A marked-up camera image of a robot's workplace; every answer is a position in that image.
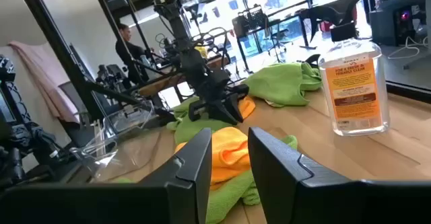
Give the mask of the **clear spray bottle orange label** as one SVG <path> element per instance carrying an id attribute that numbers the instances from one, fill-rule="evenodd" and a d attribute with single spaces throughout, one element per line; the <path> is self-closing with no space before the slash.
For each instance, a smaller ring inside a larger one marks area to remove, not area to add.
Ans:
<path id="1" fill-rule="evenodd" d="M 358 40 L 354 22 L 331 28 L 331 40 L 318 66 L 333 131 L 339 136 L 385 132 L 390 116 L 380 47 Z"/>

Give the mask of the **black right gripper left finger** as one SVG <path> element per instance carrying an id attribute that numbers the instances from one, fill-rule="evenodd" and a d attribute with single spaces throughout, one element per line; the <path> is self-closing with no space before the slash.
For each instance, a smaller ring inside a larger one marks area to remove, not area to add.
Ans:
<path id="1" fill-rule="evenodd" d="M 205 224 L 211 129 L 138 183 L 46 183 L 0 195 L 0 224 Z"/>

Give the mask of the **black computer tower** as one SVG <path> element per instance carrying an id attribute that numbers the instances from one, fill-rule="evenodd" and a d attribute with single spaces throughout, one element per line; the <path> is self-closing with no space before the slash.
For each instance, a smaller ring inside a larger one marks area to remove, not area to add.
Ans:
<path id="1" fill-rule="evenodd" d="M 377 44 L 399 46 L 407 37 L 415 38 L 417 26 L 413 21 L 426 22 L 424 0 L 384 1 L 369 13 L 372 39 Z"/>

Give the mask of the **clear plastic basket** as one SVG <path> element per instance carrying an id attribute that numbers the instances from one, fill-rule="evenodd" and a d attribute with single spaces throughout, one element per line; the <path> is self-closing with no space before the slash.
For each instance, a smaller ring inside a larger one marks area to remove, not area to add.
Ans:
<path id="1" fill-rule="evenodd" d="M 105 182 L 146 166 L 160 133 L 153 129 L 156 113 L 151 101 L 106 116 L 94 125 L 95 136 L 70 152 L 89 171 L 91 182 Z"/>

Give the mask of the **black office chair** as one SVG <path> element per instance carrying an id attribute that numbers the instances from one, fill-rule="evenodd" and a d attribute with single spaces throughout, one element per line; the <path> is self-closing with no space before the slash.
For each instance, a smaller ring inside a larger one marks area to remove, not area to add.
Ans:
<path id="1" fill-rule="evenodd" d="M 288 32 L 289 32 L 289 29 L 283 29 L 283 30 L 278 30 L 276 33 L 271 35 L 272 46 L 269 49 L 267 49 L 268 55 L 271 54 L 271 50 L 273 49 L 277 50 L 277 49 L 283 48 L 284 52 L 287 51 L 286 43 L 293 44 L 292 41 L 284 40 L 284 38 L 288 37 Z"/>

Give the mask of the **black draped jacket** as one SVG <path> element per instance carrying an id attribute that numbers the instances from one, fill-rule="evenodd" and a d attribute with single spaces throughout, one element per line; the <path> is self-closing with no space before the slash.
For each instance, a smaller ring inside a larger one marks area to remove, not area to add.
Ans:
<path id="1" fill-rule="evenodd" d="M 302 19 L 309 19 L 311 24 L 310 41 L 317 32 L 320 21 L 333 25 L 330 29 L 331 40 L 341 42 L 351 38 L 357 38 L 354 10 L 360 0 L 336 0 L 324 5 L 318 5 L 309 9 L 302 9 L 297 14 Z"/>

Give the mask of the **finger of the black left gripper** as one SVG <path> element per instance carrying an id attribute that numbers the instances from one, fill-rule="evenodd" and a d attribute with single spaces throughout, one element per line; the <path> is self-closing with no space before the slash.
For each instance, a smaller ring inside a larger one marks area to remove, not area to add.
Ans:
<path id="1" fill-rule="evenodd" d="M 238 94 L 232 94 L 216 103 L 215 118 L 223 122 L 237 125 L 243 122 L 244 118 L 238 107 Z"/>
<path id="2" fill-rule="evenodd" d="M 219 116 L 218 109 L 213 102 L 197 100 L 189 104 L 188 116 L 191 121 L 199 120 L 204 113 L 207 113 L 208 117 L 212 119 Z"/>

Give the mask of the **orange microfiber towel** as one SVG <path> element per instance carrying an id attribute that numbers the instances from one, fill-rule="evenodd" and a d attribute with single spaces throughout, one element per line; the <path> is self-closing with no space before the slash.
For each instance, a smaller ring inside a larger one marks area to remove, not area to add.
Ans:
<path id="1" fill-rule="evenodd" d="M 255 102 L 250 96 L 246 96 L 238 102 L 238 109 L 244 120 L 253 113 L 255 108 Z"/>
<path id="2" fill-rule="evenodd" d="M 212 165 L 210 190 L 250 170 L 248 137 L 232 126 L 221 128 L 211 136 Z"/>

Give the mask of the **person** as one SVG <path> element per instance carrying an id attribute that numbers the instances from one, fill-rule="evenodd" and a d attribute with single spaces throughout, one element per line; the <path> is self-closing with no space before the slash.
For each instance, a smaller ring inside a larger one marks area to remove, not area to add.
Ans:
<path id="1" fill-rule="evenodd" d="M 122 43 L 121 40 L 117 40 L 115 44 L 115 50 L 118 56 L 129 69 L 129 80 L 132 81 L 134 84 L 138 84 L 139 81 L 137 78 L 137 74 L 130 70 L 130 67 L 132 67 L 133 65 L 130 65 L 129 61 L 131 59 L 140 60 L 141 56 L 143 56 L 145 52 L 142 47 L 130 43 L 131 31 L 128 25 L 119 23 L 117 24 L 117 26 L 119 29 L 119 34 L 123 39 L 124 43 Z"/>

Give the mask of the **pink hanging cloth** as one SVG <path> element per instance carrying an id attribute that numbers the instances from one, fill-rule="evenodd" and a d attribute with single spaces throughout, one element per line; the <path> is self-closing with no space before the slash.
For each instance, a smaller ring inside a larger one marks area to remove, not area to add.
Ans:
<path id="1" fill-rule="evenodd" d="M 70 82 L 62 64 L 47 42 L 41 45 L 29 45 L 11 41 L 12 47 L 29 70 L 36 86 L 40 90 L 50 113 L 65 122 L 78 122 L 76 107 L 60 89 L 60 85 Z"/>

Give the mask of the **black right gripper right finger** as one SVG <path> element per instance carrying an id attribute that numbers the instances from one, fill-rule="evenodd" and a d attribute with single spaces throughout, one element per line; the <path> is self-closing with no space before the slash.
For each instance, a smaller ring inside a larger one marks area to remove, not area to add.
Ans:
<path id="1" fill-rule="evenodd" d="M 259 127 L 248 151 L 268 224 L 431 224 L 431 181 L 351 180 Z"/>

